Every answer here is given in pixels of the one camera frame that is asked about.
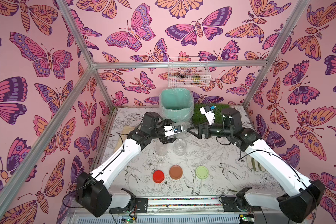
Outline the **brown jar lid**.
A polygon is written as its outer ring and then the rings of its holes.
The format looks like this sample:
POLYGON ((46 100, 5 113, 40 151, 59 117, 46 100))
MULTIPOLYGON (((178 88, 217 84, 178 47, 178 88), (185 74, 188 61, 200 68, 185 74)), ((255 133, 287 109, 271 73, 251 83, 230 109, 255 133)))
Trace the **brown jar lid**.
POLYGON ((178 165, 173 165, 169 170, 169 176, 174 180, 179 180, 183 176, 183 170, 178 165))

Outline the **brown lid peanut jar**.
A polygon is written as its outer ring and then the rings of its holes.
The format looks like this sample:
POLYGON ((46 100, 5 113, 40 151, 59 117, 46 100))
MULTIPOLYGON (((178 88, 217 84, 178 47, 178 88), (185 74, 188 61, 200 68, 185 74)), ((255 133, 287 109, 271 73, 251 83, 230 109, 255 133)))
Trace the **brown lid peanut jar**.
POLYGON ((174 153, 179 156, 186 154, 187 142, 184 139, 177 139, 174 142, 174 153))

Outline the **clear peanut jar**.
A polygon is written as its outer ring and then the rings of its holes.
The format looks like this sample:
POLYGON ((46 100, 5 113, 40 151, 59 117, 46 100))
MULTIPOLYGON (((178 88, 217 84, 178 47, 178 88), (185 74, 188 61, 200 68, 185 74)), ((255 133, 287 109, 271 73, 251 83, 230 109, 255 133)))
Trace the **clear peanut jar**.
POLYGON ((168 153, 167 146, 159 141, 156 143, 155 151, 158 156, 165 156, 168 153))

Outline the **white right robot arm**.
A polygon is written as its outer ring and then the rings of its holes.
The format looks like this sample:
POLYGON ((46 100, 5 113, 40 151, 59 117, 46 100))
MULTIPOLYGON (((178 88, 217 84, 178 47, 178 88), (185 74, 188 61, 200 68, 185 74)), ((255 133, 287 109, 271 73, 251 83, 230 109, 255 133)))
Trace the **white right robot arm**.
POLYGON ((325 190, 324 184, 312 181, 285 162, 276 154, 253 129, 242 126, 241 115, 235 108, 222 110, 223 121, 216 124, 215 106, 200 108, 200 113, 207 123, 188 128, 188 132, 198 139, 225 137, 232 145, 238 147, 245 156, 252 157, 261 164, 279 183, 283 193, 274 195, 267 191, 254 191, 245 187, 235 197, 235 204, 240 211, 251 207, 265 207, 281 211, 289 220, 296 223, 303 221, 320 204, 325 190))

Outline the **red jar lid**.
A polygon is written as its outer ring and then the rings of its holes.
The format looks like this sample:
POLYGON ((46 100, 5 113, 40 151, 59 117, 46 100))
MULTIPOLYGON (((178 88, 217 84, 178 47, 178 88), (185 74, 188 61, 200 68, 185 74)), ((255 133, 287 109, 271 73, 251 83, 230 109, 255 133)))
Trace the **red jar lid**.
POLYGON ((164 179, 165 179, 165 175, 161 170, 156 170, 153 173, 153 181, 155 183, 162 183, 164 181, 164 179))

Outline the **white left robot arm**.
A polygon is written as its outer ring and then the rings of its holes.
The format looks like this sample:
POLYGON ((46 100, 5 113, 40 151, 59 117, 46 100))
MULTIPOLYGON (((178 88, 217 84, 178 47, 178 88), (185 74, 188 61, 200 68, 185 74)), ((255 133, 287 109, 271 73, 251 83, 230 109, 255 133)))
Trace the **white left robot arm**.
POLYGON ((120 148, 109 159, 90 173, 83 172, 77 177, 75 201, 94 217, 114 208, 131 211, 135 195, 124 188, 110 191, 111 184, 152 140, 170 144, 176 140, 174 135, 182 131, 182 126, 175 125, 171 119, 163 119, 155 112, 145 113, 141 123, 126 135, 120 148))

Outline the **green lid peanut jar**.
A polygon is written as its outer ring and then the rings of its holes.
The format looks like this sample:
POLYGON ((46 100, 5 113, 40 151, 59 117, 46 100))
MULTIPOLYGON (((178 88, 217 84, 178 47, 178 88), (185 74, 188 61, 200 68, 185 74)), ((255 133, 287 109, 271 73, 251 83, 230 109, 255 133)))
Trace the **green lid peanut jar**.
POLYGON ((190 137, 190 136, 191 136, 191 134, 188 132, 188 129, 189 129, 188 126, 184 126, 184 125, 182 125, 182 131, 183 131, 183 135, 184 135, 185 137, 190 137))

